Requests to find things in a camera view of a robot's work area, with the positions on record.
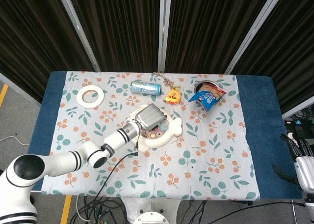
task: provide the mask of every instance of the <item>blue soda can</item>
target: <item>blue soda can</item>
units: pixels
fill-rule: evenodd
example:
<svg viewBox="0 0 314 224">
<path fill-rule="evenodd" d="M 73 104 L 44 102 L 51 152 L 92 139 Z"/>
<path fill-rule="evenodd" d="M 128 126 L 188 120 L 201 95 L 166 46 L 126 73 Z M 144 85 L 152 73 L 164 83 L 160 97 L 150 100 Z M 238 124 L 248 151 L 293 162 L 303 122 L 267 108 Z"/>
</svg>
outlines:
<svg viewBox="0 0 314 224">
<path fill-rule="evenodd" d="M 160 85 L 154 83 L 131 82 L 130 90 L 132 93 L 160 95 Z"/>
</svg>

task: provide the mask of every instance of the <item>white tape roll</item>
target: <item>white tape roll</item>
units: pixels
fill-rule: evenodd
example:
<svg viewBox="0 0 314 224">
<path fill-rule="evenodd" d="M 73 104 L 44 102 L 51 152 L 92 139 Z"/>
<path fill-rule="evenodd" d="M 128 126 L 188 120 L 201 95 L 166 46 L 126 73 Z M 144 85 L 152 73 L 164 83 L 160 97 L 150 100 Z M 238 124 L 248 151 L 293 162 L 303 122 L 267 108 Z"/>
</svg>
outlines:
<svg viewBox="0 0 314 224">
<path fill-rule="evenodd" d="M 92 103 L 87 103 L 83 100 L 83 95 L 88 92 L 88 91 L 95 91 L 97 92 L 98 94 L 98 98 L 97 100 L 95 100 L 94 102 Z M 78 94 L 77 94 L 77 102 L 83 106 L 84 108 L 87 108 L 87 109 L 92 109 L 92 108 L 95 108 L 97 107 L 98 105 L 100 105 L 103 100 L 104 100 L 104 97 L 105 97 L 105 94 L 103 92 L 103 90 L 98 87 L 98 86 L 95 86 L 95 85 L 87 85 L 87 86 L 84 86 L 81 90 L 78 91 Z"/>
</svg>

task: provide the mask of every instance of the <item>keychain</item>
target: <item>keychain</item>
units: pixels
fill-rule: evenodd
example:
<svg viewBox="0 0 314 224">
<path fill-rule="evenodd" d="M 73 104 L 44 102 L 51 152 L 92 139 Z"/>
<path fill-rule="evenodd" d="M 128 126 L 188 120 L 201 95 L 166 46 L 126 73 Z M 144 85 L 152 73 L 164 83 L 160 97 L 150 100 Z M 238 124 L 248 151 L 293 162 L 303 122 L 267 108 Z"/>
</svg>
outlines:
<svg viewBox="0 0 314 224">
<path fill-rule="evenodd" d="M 181 101 L 181 94 L 178 91 L 179 86 L 173 86 L 172 82 L 161 73 L 155 73 L 155 74 L 161 76 L 163 78 L 163 82 L 165 84 L 168 84 L 168 86 L 170 86 L 171 88 L 163 101 L 170 105 L 179 103 Z"/>
</svg>

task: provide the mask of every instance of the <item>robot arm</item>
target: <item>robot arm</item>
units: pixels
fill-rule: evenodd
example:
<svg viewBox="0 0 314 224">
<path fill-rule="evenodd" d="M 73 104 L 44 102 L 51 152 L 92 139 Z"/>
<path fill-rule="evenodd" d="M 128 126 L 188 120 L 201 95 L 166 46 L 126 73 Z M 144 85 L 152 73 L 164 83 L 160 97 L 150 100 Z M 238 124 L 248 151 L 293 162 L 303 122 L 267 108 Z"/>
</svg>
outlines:
<svg viewBox="0 0 314 224">
<path fill-rule="evenodd" d="M 287 136 L 281 134 L 281 139 L 288 144 L 294 167 L 301 189 L 307 193 L 305 205 L 314 223 L 314 153 L 307 141 L 298 138 L 292 132 L 287 131 Z"/>
<path fill-rule="evenodd" d="M 38 180 L 45 175 L 60 176 L 79 170 L 83 159 L 93 168 L 99 168 L 117 149 L 138 136 L 141 130 L 150 130 L 164 119 L 160 109 L 150 104 L 137 114 L 135 121 L 127 123 L 105 138 L 101 147 L 87 141 L 76 150 L 62 154 L 26 154 L 16 158 L 0 176 L 0 224 L 36 223 L 37 212 L 30 203 L 29 196 Z"/>
</svg>

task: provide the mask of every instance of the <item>black curtain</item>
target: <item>black curtain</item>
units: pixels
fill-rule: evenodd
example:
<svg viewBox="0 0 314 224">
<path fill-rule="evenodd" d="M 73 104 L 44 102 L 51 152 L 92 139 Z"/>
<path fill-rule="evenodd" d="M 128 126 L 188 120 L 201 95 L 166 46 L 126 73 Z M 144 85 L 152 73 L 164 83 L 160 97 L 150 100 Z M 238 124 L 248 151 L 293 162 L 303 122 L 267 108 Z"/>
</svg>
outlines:
<svg viewBox="0 0 314 224">
<path fill-rule="evenodd" d="M 171 0 L 165 72 L 224 73 L 266 0 Z"/>
<path fill-rule="evenodd" d="M 94 71 L 60 0 L 0 0 L 0 72 L 41 102 L 51 71 Z"/>
<path fill-rule="evenodd" d="M 157 71 L 160 0 L 72 0 L 102 71 Z"/>
<path fill-rule="evenodd" d="M 272 77 L 282 113 L 312 97 L 314 0 L 280 0 L 232 73 Z"/>
</svg>

